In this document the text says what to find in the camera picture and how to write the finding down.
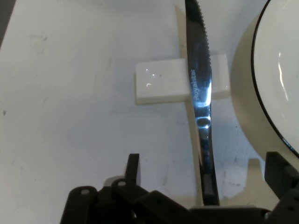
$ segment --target white table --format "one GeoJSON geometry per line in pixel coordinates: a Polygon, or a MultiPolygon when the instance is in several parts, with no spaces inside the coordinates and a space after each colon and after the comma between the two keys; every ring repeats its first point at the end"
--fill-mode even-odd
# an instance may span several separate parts
{"type": "MultiPolygon", "coordinates": [[[[267,151],[298,159],[272,130],[250,73],[265,0],[200,0],[210,48],[228,56],[231,97],[213,104],[222,205],[272,209],[267,151]]],[[[138,62],[185,57],[183,0],[17,0],[0,50],[0,222],[59,223],[77,186],[101,189],[141,155],[141,184],[196,204],[184,103],[136,106],[138,62]]]]}

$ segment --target knife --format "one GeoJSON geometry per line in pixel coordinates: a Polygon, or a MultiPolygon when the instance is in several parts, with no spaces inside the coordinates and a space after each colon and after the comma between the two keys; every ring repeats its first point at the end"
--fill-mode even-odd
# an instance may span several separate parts
{"type": "Polygon", "coordinates": [[[188,74],[200,144],[204,205],[219,205],[211,127],[212,69],[206,28],[196,0],[185,0],[188,74]]]}

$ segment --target white block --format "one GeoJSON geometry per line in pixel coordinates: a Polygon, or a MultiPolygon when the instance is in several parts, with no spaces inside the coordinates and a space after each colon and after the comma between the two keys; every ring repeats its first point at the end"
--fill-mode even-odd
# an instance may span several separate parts
{"type": "MultiPolygon", "coordinates": [[[[229,91],[228,60],[225,54],[211,56],[212,93],[229,91]]],[[[137,104],[181,102],[190,98],[187,63],[184,58],[136,65],[137,104]]]]}

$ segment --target black plate rim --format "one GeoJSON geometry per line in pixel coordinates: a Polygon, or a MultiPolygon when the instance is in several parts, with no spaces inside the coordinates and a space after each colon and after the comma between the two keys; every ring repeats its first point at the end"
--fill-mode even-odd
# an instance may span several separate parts
{"type": "Polygon", "coordinates": [[[299,158],[299,153],[282,136],[282,134],[279,132],[279,130],[277,129],[277,127],[274,125],[273,121],[271,120],[271,118],[270,118],[269,114],[267,113],[267,110],[266,110],[266,108],[263,104],[263,101],[262,101],[262,98],[259,94],[257,83],[256,83],[256,75],[255,75],[255,70],[254,70],[254,49],[255,49],[255,43],[256,43],[256,35],[257,35],[257,31],[258,31],[260,22],[262,20],[262,17],[263,17],[263,15],[264,15],[264,13],[267,9],[267,6],[269,5],[270,2],[271,2],[271,0],[268,0],[266,2],[265,6],[263,7],[263,10],[262,10],[261,14],[258,17],[256,28],[255,28],[255,31],[254,31],[253,41],[252,41],[252,46],[251,46],[251,75],[252,75],[253,85],[254,85],[254,89],[255,89],[255,92],[256,92],[258,102],[260,103],[260,105],[262,107],[262,110],[263,110],[265,116],[267,117],[269,123],[271,124],[272,128],[274,129],[276,134],[279,136],[279,138],[284,142],[284,144],[299,158]]]}

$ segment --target knife blade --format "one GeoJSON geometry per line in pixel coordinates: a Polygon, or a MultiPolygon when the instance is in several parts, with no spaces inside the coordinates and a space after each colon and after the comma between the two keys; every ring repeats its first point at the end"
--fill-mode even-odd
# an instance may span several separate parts
{"type": "Polygon", "coordinates": [[[204,205],[219,205],[211,127],[212,69],[206,28],[196,0],[185,0],[188,74],[200,144],[204,205]]]}

